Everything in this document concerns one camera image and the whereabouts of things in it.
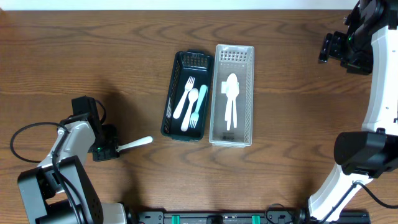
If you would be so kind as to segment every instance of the plastic fork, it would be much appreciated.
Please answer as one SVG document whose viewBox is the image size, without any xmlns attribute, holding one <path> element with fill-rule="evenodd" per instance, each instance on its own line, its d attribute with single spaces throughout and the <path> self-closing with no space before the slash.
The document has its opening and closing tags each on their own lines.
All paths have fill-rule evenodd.
<svg viewBox="0 0 398 224">
<path fill-rule="evenodd" d="M 184 107 L 185 99 L 187 99 L 188 92 L 191 91 L 193 88 L 193 83 L 195 82 L 195 78 L 189 77 L 187 84 L 185 84 L 185 91 L 184 94 L 181 97 L 180 102 L 178 103 L 177 107 L 175 108 L 175 111 L 173 113 L 173 118 L 178 119 L 181 115 L 182 108 Z"/>
<path fill-rule="evenodd" d="M 197 88 L 193 88 L 191 91 L 189 91 L 189 94 L 188 94 L 189 106 L 188 106 L 187 112 L 185 113 L 184 120 L 182 121 L 181 131 L 188 130 L 189 119 L 191 117 L 191 112 L 192 112 L 192 106 L 193 106 L 193 103 L 196 102 L 196 100 L 198 99 L 198 96 L 199 96 L 199 91 Z"/>
<path fill-rule="evenodd" d="M 197 107 L 195 108 L 195 112 L 192 113 L 191 115 L 191 120 L 189 121 L 189 127 L 190 128 L 195 128 L 198 120 L 199 120 L 199 109 L 200 109 L 200 105 L 206 95 L 206 91 L 207 91 L 207 86 L 206 85 L 202 85 L 200 87 L 200 91 L 199 91 L 199 99 L 198 99 L 198 103 L 197 103 Z"/>
</svg>

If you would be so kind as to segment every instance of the white utensil handle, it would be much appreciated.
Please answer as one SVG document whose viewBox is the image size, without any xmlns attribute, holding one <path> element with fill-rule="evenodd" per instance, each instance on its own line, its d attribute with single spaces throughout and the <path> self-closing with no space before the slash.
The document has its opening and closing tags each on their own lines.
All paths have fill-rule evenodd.
<svg viewBox="0 0 398 224">
<path fill-rule="evenodd" d="M 185 114 L 184 120 L 182 121 L 181 131 L 187 131 L 188 130 L 188 125 L 189 125 L 189 120 L 191 118 L 191 112 L 192 112 L 193 103 L 194 103 L 194 101 L 193 102 L 189 102 L 187 113 Z"/>
<path fill-rule="evenodd" d="M 226 130 L 229 131 L 229 129 L 231 129 L 231 117 L 229 117 L 228 120 L 226 121 Z"/>
<path fill-rule="evenodd" d="M 120 152 L 123 149 L 128 149 L 130 147 L 136 147 L 136 146 L 141 146 L 143 144 L 149 144 L 153 140 L 154 140 L 154 138 L 152 138 L 151 136 L 147 136 L 147 137 L 144 137 L 142 139 L 138 139 L 138 140 L 135 140 L 133 142 L 130 142 L 129 144 L 125 144 L 125 145 L 119 146 L 116 151 Z"/>
<path fill-rule="evenodd" d="M 201 103 L 202 103 L 202 101 L 203 101 L 203 99 L 204 99 L 204 97 L 206 95 L 206 91 L 207 91 L 207 86 L 206 85 L 202 85 L 200 87 L 200 90 L 199 90 L 199 98 L 198 98 L 197 107 L 195 108 L 195 112 L 199 113 L 200 105 L 201 105 Z"/>
<path fill-rule="evenodd" d="M 225 120 L 227 121 L 228 118 L 231 117 L 231 113 L 232 113 L 232 99 L 227 100 L 226 102 L 226 106 L 225 106 Z"/>
<path fill-rule="evenodd" d="M 179 119 L 181 112 L 182 112 L 182 108 L 184 107 L 185 99 L 187 98 L 188 92 L 189 91 L 187 91 L 187 90 L 184 91 L 184 94 L 182 95 L 180 102 L 178 103 L 177 107 L 175 108 L 175 111 L 173 113 L 173 118 Z"/>
<path fill-rule="evenodd" d="M 236 116 L 236 98 L 233 101 L 234 103 L 234 128 L 238 127 L 238 118 Z"/>
</svg>

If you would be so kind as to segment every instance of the white basket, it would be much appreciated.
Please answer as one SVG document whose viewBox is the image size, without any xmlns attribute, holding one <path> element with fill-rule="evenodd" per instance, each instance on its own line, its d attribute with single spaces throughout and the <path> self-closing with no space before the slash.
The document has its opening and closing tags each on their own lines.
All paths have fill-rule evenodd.
<svg viewBox="0 0 398 224">
<path fill-rule="evenodd" d="M 231 73 L 235 73 L 239 83 L 236 97 L 237 128 L 227 131 L 225 107 L 227 97 L 221 86 Z M 246 147 L 252 144 L 254 86 L 254 47 L 237 45 L 217 45 L 211 102 L 211 122 L 209 142 L 215 146 Z"/>
</svg>

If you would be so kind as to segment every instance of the wooden table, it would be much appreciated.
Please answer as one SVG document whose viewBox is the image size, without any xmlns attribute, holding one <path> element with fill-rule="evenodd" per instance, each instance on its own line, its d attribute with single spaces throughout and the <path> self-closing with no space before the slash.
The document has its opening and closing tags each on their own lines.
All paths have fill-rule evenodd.
<svg viewBox="0 0 398 224">
<path fill-rule="evenodd" d="M 339 62 L 319 65 L 327 32 L 344 32 L 348 11 L 76 11 L 0 14 L 0 223 L 25 223 L 17 186 L 32 169 L 9 150 L 12 134 L 30 123 L 60 121 L 70 100 L 101 100 L 121 143 L 151 135 L 154 142 L 85 169 L 102 202 L 134 208 L 265 210 L 298 207 L 333 168 L 335 138 L 359 131 L 371 77 L 346 74 Z M 255 47 L 253 144 L 213 147 L 205 137 L 179 142 L 160 125 L 174 54 L 217 44 Z M 17 138 L 24 157 L 42 160 L 57 137 L 53 127 Z M 369 188 L 398 202 L 398 172 Z M 398 213 L 360 191 L 347 208 L 367 209 L 373 223 Z"/>
</svg>

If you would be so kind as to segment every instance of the white spoon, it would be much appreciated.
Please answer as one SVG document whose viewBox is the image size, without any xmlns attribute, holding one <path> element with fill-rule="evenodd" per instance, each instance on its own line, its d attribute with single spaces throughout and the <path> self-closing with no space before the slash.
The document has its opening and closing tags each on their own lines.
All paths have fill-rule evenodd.
<svg viewBox="0 0 398 224">
<path fill-rule="evenodd" d="M 226 96 L 228 97 L 228 101 L 230 102 L 229 106 L 228 106 L 228 102 L 227 102 L 227 106 L 228 106 L 228 117 L 227 117 L 227 123 L 226 123 L 226 130 L 229 131 L 230 127 L 231 127 L 231 110 L 232 110 L 232 102 L 234 103 L 234 128 L 237 128 L 238 126 L 238 119 L 237 119 L 237 114 L 236 114 L 236 97 L 239 95 L 239 87 L 238 87 L 238 83 L 235 84 L 231 84 L 228 88 L 227 88 L 227 92 L 226 92 Z"/>
<path fill-rule="evenodd" d="M 153 140 L 154 139 L 151 136 L 147 136 L 147 137 L 144 137 L 142 139 L 138 139 L 138 140 L 135 140 L 133 142 L 130 142 L 129 144 L 125 144 L 125 145 L 119 146 L 116 151 L 120 152 L 123 149 L 128 149 L 128 148 L 131 148 L 131 147 L 141 146 L 143 144 L 149 144 Z"/>
<path fill-rule="evenodd" d="M 225 107 L 225 120 L 226 121 L 228 120 L 228 118 L 231 115 L 231 108 L 232 108 L 232 99 L 230 99 L 228 97 L 228 88 L 237 82 L 238 82 L 238 79 L 236 78 L 235 73 L 230 74 L 229 77 L 226 79 L 226 97 L 228 98 L 228 100 L 226 102 L 226 107 Z"/>
</svg>

